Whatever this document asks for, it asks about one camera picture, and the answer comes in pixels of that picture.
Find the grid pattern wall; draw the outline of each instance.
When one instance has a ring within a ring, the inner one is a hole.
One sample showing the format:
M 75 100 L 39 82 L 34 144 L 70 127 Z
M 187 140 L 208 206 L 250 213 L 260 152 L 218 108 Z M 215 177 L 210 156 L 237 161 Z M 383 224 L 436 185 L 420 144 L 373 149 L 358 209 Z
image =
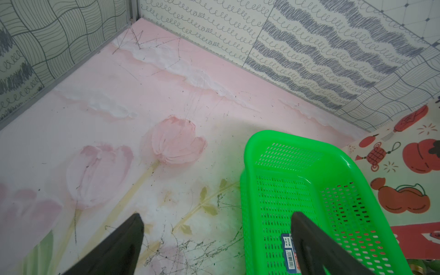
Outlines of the grid pattern wall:
M 125 0 L 0 2 L 0 121 L 127 25 Z
M 439 96 L 440 51 L 430 47 L 335 114 L 374 131 Z

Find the barcode label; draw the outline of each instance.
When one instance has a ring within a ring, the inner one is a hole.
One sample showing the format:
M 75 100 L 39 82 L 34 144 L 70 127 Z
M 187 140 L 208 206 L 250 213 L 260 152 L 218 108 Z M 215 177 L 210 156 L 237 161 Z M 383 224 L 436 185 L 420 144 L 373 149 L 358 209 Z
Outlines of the barcode label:
M 283 249 L 284 264 L 286 265 L 286 271 L 288 274 L 301 273 L 297 252 L 293 245 L 292 236 L 288 233 L 281 234 L 281 244 Z
M 295 261 L 293 260 L 293 252 L 291 250 L 286 250 L 286 258 L 289 269 L 295 269 Z

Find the green leaf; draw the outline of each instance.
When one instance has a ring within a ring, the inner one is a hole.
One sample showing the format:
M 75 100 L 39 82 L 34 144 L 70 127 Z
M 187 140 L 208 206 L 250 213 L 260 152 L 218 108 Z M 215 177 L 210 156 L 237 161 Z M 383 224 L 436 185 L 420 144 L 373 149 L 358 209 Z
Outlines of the green leaf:
M 202 205 L 202 207 L 206 213 L 211 214 L 213 216 L 217 215 L 217 208 L 212 204 Z
M 220 182 L 220 189 L 226 187 L 226 184 L 227 184 L 227 181 L 226 181 L 225 179 L 221 179 L 221 182 Z
M 182 226 L 180 226 L 180 230 L 187 235 L 192 235 L 191 227 L 189 225 L 182 224 Z
M 206 198 L 206 193 L 208 193 L 208 190 L 206 189 L 206 186 L 205 186 L 200 191 L 200 201 L 201 202 Z
M 152 229 L 153 229 L 153 225 L 152 224 L 144 224 L 143 225 L 143 230 L 147 234 L 149 234 Z
M 50 231 L 23 260 L 23 275 L 48 275 L 53 245 L 54 235 Z

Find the painted flower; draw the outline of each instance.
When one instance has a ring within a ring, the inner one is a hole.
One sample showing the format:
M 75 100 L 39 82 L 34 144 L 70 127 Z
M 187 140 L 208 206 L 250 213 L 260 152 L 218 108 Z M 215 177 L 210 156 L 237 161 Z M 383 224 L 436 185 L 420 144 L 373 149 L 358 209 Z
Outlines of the painted flower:
M 128 146 L 84 147 L 67 168 L 67 189 L 84 210 L 111 199 L 119 190 L 133 160 Z
M 24 258 L 55 226 L 62 205 L 32 189 L 9 193 L 0 183 L 0 273 Z
M 205 138 L 195 136 L 194 123 L 175 116 L 155 126 L 151 141 L 156 157 L 169 164 L 196 161 L 207 145 Z

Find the squiggle line pattern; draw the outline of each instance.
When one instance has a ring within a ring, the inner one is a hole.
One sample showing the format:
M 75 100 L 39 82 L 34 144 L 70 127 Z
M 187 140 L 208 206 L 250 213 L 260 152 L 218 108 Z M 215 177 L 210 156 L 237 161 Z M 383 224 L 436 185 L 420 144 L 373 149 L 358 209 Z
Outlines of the squiggle line pattern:
M 429 47 L 363 0 L 141 0 L 140 7 L 145 18 L 333 112 Z

